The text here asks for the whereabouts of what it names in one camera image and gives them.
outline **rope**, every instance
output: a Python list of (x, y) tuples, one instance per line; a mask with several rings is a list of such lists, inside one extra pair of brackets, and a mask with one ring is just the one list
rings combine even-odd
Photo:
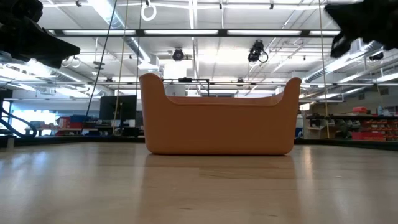
[[(111, 18), (111, 21), (110, 21), (110, 23), (109, 23), (108, 33), (106, 34), (104, 49), (103, 49), (103, 51), (102, 51), (101, 61), (100, 61), (99, 66), (98, 66), (98, 72), (97, 72), (97, 77), (95, 78), (95, 83), (94, 83), (94, 87), (93, 87), (93, 92), (91, 93), (90, 100), (89, 100), (89, 102), (88, 102), (85, 120), (87, 119), (88, 112), (90, 111), (90, 106), (91, 106), (91, 102), (93, 101), (93, 96), (94, 96), (94, 92), (95, 92), (95, 87), (97, 86), (98, 78), (100, 77), (100, 71), (101, 71), (101, 67), (102, 67), (103, 60), (104, 60), (106, 45), (108, 44), (109, 33), (111, 32), (111, 26), (112, 26), (112, 22), (113, 22), (113, 17), (114, 17), (114, 13), (115, 13), (115, 11), (116, 11), (116, 3), (118, 3), (118, 0), (115, 0), (115, 2), (114, 2), (113, 11), (112, 11), (112, 18)], [(83, 134), (84, 128), (85, 128), (85, 126), (84, 126), (84, 124), (83, 124), (83, 127), (81, 127), (81, 134)]]
[[(319, 23), (320, 23), (320, 28), (321, 28), (321, 49), (322, 49), (322, 68), (323, 68), (323, 84), (325, 86), (325, 110), (326, 110), (326, 115), (329, 115), (328, 111), (328, 88), (326, 87), (326, 75), (325, 75), (325, 56), (323, 54), (323, 29), (322, 29), (322, 10), (321, 10), (321, 0), (318, 0), (319, 2)], [(329, 132), (329, 121), (326, 121), (326, 130), (328, 133), (328, 138), (330, 138), (330, 132)]]
[[(124, 33), (123, 33), (123, 39), (126, 37), (126, 29), (127, 29), (127, 17), (129, 15), (129, 8), (126, 6), (126, 18), (124, 19)], [(119, 81), (118, 81), (118, 94), (116, 95), (116, 106), (114, 109), (114, 117), (113, 117), (113, 129), (112, 129), (112, 133), (114, 134), (114, 130), (115, 130), (115, 124), (116, 124), (116, 115), (118, 114), (118, 108), (119, 108), (119, 89), (120, 89), (120, 80), (122, 78), (122, 69), (123, 69), (123, 57), (124, 57), (124, 44), (125, 41), (123, 41), (122, 44), (122, 58), (120, 61), (120, 69), (119, 69)]]

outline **hanging ring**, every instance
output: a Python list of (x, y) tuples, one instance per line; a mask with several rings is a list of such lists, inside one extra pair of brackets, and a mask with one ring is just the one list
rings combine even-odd
[[(153, 8), (154, 12), (153, 12), (153, 14), (150, 17), (146, 17), (145, 16), (145, 9), (150, 8), (150, 7)], [(141, 17), (145, 21), (151, 21), (151, 20), (155, 19), (156, 14), (157, 14), (156, 6), (154, 6), (152, 4), (150, 4), (149, 6), (142, 6), (141, 7)]]

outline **wooden floor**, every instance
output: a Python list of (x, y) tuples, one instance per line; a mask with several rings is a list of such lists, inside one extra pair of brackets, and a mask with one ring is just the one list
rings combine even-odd
[(0, 223), (394, 223), (398, 153), (155, 156), (143, 144), (0, 152)]

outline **ceiling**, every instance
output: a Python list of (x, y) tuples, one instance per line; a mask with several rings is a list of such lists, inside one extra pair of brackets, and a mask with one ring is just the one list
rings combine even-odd
[[(107, 29), (108, 24), (88, 2), (83, 0), (82, 7), (74, 6), (75, 1), (67, 0), (41, 0), (45, 6), (39, 25), (51, 29)], [(187, 7), (192, 0), (168, 0), (152, 3), (162, 3)], [(117, 12), (122, 20), (126, 18), (127, 1), (118, 1)], [(129, 3), (141, 3), (141, 1), (129, 1)], [(198, 6), (217, 6), (219, 0), (198, 0)], [(222, 0), (224, 6), (236, 4), (266, 4), (269, 1), (237, 1)], [(278, 9), (277, 6), (317, 6), (318, 0), (274, 0), (275, 9), (198, 9), (193, 18), (194, 29), (321, 29), (320, 13), (318, 9), (299, 10)], [(151, 9), (146, 9), (146, 15), (150, 16)], [(335, 23), (323, 12), (322, 29), (338, 30)], [(141, 6), (128, 6), (126, 26), (129, 29), (190, 29), (190, 10), (172, 7), (157, 6), (157, 15), (151, 21), (141, 18)], [(60, 39), (81, 48), (81, 54), (76, 57), (80, 60), (80, 66), (68, 66), (66, 72), (75, 72), (90, 80), (95, 79), (96, 65), (93, 62), (100, 61), (104, 50), (106, 38), (92, 37), (61, 37)], [(171, 55), (176, 48), (182, 48), (187, 55), (193, 55), (193, 41), (191, 37), (141, 37), (136, 39), (147, 54), (155, 54), (160, 59), (160, 64), (170, 63)], [(305, 77), (309, 71), (320, 68), (334, 59), (330, 58), (332, 38), (256, 38), (256, 37), (196, 37), (198, 54), (198, 78), (209, 78), (214, 82), (236, 81), (244, 78), (247, 82), (286, 82), (292, 77)], [(269, 61), (262, 65), (252, 67), (248, 64), (248, 53), (256, 40), (262, 40), (269, 53)], [(99, 81), (107, 77), (118, 80), (121, 74), (122, 81), (136, 80), (136, 75), (142, 75), (145, 71), (137, 68), (137, 57), (127, 46), (123, 49), (123, 40), (120, 37), (110, 37), (106, 43)], [(386, 52), (382, 61), (367, 61), (366, 66), (372, 67), (380, 63), (394, 60), (396, 50)], [(355, 62), (334, 71), (347, 77), (364, 70), (365, 60)], [(184, 62), (187, 66), (187, 76), (194, 77), (192, 60)], [(260, 89), (275, 89), (276, 86), (260, 86)]]

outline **ceiling beam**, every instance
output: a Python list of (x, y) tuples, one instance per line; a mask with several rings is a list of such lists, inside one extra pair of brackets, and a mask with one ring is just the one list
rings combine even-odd
[[(56, 37), (106, 37), (107, 29), (48, 29)], [(126, 29), (126, 37), (292, 37), (334, 38), (339, 30), (308, 29)], [(111, 30), (110, 37), (123, 37)]]

